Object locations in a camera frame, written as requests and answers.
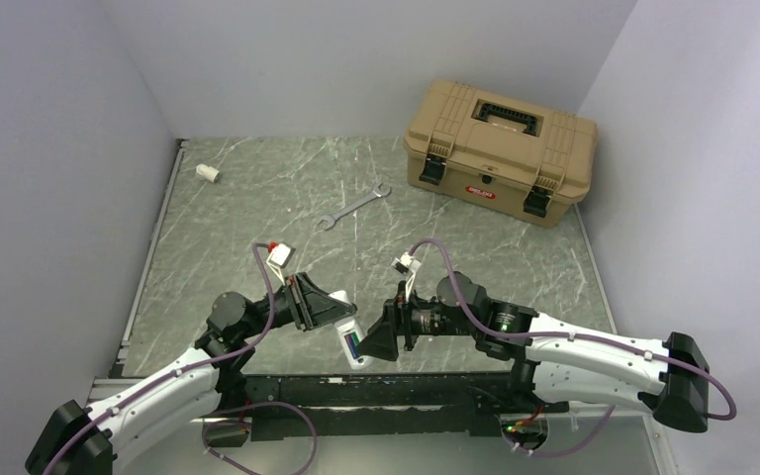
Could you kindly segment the blue AAA battery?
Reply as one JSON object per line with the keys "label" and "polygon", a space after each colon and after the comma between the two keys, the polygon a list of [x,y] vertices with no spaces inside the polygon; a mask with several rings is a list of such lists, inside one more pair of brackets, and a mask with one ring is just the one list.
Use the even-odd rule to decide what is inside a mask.
{"label": "blue AAA battery", "polygon": [[354,365],[361,365],[363,363],[362,356],[358,351],[359,337],[355,332],[347,333],[344,337],[345,347],[350,359]]}

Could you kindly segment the white remote control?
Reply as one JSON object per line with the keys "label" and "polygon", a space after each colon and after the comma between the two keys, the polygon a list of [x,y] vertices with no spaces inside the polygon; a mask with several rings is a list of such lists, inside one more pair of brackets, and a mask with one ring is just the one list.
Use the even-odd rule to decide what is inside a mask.
{"label": "white remote control", "polygon": [[358,337],[359,337],[359,343],[364,338],[363,328],[360,325],[360,323],[356,320],[356,318],[355,317],[345,318],[345,319],[340,320],[339,322],[337,322],[335,324],[332,324],[332,327],[333,327],[333,329],[335,331],[337,341],[339,342],[339,344],[341,346],[342,352],[343,352],[343,354],[344,354],[344,356],[346,358],[346,361],[347,361],[349,367],[352,370],[357,370],[357,371],[364,370],[364,369],[368,368],[373,363],[373,361],[374,361],[373,357],[363,355],[362,353],[359,352],[360,355],[362,356],[363,363],[361,365],[354,365],[353,361],[350,359],[350,356],[348,355],[347,349],[345,347],[345,341],[344,341],[343,337],[347,333],[357,333]]}

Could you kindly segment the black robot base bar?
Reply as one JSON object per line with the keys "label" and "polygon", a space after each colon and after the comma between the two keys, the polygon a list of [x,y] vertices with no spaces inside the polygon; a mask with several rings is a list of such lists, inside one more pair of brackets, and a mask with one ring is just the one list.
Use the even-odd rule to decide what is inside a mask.
{"label": "black robot base bar", "polygon": [[319,435],[463,432],[497,436],[499,421],[541,409],[564,414],[565,402],[539,403],[509,390],[506,371],[345,375],[247,375],[222,394],[212,416],[251,422],[254,441],[305,435],[302,410]]}

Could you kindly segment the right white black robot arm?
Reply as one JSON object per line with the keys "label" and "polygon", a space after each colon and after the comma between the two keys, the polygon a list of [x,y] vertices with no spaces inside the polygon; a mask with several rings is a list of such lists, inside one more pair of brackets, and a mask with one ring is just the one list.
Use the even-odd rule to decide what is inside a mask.
{"label": "right white black robot arm", "polygon": [[401,284],[359,342],[359,353],[395,361],[421,336],[470,336],[475,348],[513,366],[501,400],[528,411],[542,404],[584,402],[641,411],[669,428],[703,433],[709,425],[710,369],[696,341],[593,331],[491,298],[460,272],[422,299]]}

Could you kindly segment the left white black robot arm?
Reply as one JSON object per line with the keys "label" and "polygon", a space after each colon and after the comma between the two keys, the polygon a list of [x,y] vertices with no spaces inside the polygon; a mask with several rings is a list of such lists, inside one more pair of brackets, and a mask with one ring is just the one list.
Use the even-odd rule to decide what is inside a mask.
{"label": "left white black robot arm", "polygon": [[326,292],[304,272],[252,302],[237,292],[214,301],[206,331],[161,370],[86,407],[59,406],[32,448],[30,474],[116,474],[188,422],[236,413],[246,399],[241,370],[253,344],[294,324],[301,331],[356,314],[346,292]]}

